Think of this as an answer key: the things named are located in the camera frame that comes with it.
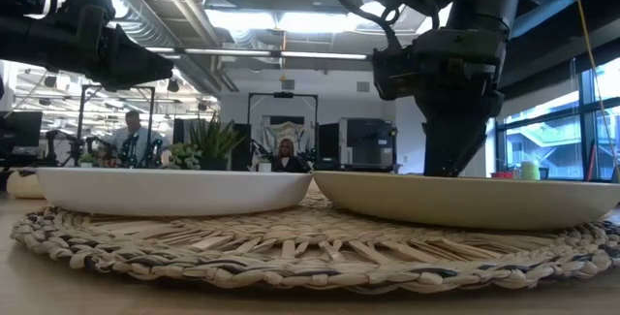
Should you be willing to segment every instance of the succulent plant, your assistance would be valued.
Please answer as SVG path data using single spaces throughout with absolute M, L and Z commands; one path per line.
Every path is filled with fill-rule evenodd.
M 168 168 L 171 170 L 200 170 L 200 158 L 202 152 L 194 144 L 177 143 L 170 147 L 170 162 Z
M 232 121 L 223 126 L 216 112 L 208 125 L 201 121 L 196 126 L 192 125 L 190 141 L 202 151 L 203 157 L 225 159 L 243 141 L 243 138 L 234 130 Z

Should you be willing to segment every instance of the white shirt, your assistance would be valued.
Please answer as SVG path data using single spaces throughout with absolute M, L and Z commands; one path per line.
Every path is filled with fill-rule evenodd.
M 136 158 L 138 161 L 142 160 L 144 154 L 146 152 L 146 141 L 148 138 L 148 130 L 140 127 L 136 131 L 138 135 L 138 140 L 136 141 Z M 129 129 L 127 127 L 120 128 L 115 130 L 110 137 L 104 138 L 104 141 L 109 142 L 110 144 L 116 147 L 116 150 L 120 151 L 123 147 L 123 142 L 126 141 L 130 136 Z M 162 137 L 161 134 L 157 132 L 151 131 L 151 144 L 155 140 L 162 140 L 162 148 L 165 149 L 171 145 L 171 143 L 165 137 Z

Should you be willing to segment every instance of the window frame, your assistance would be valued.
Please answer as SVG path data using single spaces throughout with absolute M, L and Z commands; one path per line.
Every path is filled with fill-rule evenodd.
M 580 74 L 573 72 L 573 77 L 577 79 L 578 86 L 578 106 L 576 108 L 568 108 L 565 110 L 558 110 L 540 115 L 537 117 L 522 119 L 511 123 L 504 123 L 504 120 L 496 119 L 495 127 L 495 153 L 496 161 L 495 168 L 500 169 L 506 164 L 506 135 L 510 129 L 515 129 L 523 126 L 532 125 L 535 123 L 548 122 L 565 117 L 577 116 L 581 128 L 581 159 L 583 166 L 583 179 L 554 179 L 554 180 L 569 180 L 569 181 L 585 181 L 588 174 L 588 164 L 590 162 L 590 148 L 592 142 L 598 146 L 597 141 L 597 120 L 596 112 L 601 111 L 601 102 L 595 100 L 595 78 L 592 70 L 587 70 Z M 620 106 L 620 97 L 612 97 L 603 100 L 604 109 L 614 108 Z M 594 151 L 594 169 L 592 173 L 592 180 L 596 182 L 610 182 L 609 179 L 600 178 L 598 151 Z

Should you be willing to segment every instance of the woman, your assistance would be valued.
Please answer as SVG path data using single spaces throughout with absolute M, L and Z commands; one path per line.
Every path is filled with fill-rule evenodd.
M 302 159 L 295 156 L 293 141 L 283 139 L 278 147 L 278 156 L 273 160 L 271 170 L 286 173 L 308 173 L 308 167 Z

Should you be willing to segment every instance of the computer monitor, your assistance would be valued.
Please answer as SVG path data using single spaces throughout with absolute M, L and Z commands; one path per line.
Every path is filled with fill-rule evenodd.
M 41 111 L 0 112 L 0 152 L 23 154 L 38 149 L 42 122 Z

